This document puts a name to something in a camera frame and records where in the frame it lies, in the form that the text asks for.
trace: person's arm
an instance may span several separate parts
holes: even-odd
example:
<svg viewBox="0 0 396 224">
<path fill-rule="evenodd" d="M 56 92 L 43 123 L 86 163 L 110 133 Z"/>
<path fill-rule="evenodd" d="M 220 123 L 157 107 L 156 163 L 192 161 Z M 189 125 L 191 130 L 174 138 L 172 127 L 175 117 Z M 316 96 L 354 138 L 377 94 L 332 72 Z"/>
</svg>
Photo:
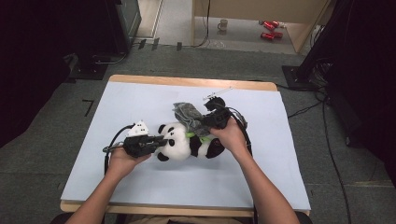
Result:
<svg viewBox="0 0 396 224">
<path fill-rule="evenodd" d="M 87 201 L 84 202 L 66 223 L 101 223 L 107 204 L 116 186 L 125 176 L 132 172 L 138 163 L 149 157 L 150 155 L 147 155 L 135 159 L 126 154 L 123 148 L 114 149 L 111 153 L 110 164 L 108 165 L 105 177 Z"/>
<path fill-rule="evenodd" d="M 253 160 L 246 145 L 246 140 L 234 119 L 229 119 L 223 130 L 211 129 L 210 132 L 219 138 L 241 166 L 253 202 L 262 223 L 300 223 L 293 209 L 283 194 L 264 174 Z"/>
</svg>

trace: panda head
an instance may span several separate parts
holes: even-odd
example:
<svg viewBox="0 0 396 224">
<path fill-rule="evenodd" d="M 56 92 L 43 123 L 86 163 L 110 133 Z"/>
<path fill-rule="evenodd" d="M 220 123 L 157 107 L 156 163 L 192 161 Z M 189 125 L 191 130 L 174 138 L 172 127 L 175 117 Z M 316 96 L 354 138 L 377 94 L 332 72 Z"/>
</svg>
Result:
<svg viewBox="0 0 396 224">
<path fill-rule="evenodd" d="M 190 138 L 186 136 L 186 131 L 186 127 L 179 122 L 160 127 L 158 132 L 168 140 L 164 147 L 158 148 L 160 161 L 167 161 L 167 158 L 183 161 L 190 156 Z"/>
</svg>

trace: forearm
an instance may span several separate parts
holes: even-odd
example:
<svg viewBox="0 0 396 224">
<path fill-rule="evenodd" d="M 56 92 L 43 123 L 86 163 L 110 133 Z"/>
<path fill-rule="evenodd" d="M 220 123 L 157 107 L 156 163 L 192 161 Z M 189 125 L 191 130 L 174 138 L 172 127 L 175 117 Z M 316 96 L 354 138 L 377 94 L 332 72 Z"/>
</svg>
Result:
<svg viewBox="0 0 396 224">
<path fill-rule="evenodd" d="M 288 201 L 253 158 L 247 153 L 236 158 L 249 186 L 260 221 L 276 224 L 299 223 Z"/>
<path fill-rule="evenodd" d="M 106 175 L 87 201 L 66 223 L 101 223 L 108 202 L 120 179 Z"/>
</svg>

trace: black tape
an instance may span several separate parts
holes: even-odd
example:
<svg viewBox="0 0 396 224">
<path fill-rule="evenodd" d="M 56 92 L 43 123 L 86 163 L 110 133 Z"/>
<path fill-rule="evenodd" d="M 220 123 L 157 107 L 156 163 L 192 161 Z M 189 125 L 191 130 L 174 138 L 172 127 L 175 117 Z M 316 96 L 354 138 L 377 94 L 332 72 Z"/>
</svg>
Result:
<svg viewBox="0 0 396 224">
<path fill-rule="evenodd" d="M 176 50 L 177 50 L 177 51 L 181 51 L 181 48 L 182 48 L 181 42 L 177 42 L 177 48 L 176 48 Z"/>
<path fill-rule="evenodd" d="M 154 43 L 152 44 L 152 49 L 151 50 L 157 49 L 158 42 L 160 42 L 160 38 L 159 37 L 154 39 Z"/>
<path fill-rule="evenodd" d="M 145 45 L 146 45 L 146 39 L 140 41 L 139 49 L 142 49 L 143 47 L 145 47 Z"/>
</svg>

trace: left hand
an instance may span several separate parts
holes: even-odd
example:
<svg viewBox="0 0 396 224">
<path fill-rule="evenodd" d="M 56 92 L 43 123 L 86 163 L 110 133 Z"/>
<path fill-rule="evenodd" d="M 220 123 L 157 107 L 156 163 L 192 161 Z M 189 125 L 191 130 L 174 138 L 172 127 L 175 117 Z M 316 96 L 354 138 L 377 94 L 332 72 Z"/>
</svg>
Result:
<svg viewBox="0 0 396 224">
<path fill-rule="evenodd" d="M 107 172 L 111 175 L 123 179 L 142 161 L 145 161 L 151 156 L 148 154 L 143 157 L 134 158 L 128 155 L 122 147 L 115 148 L 111 152 L 110 163 Z"/>
</svg>

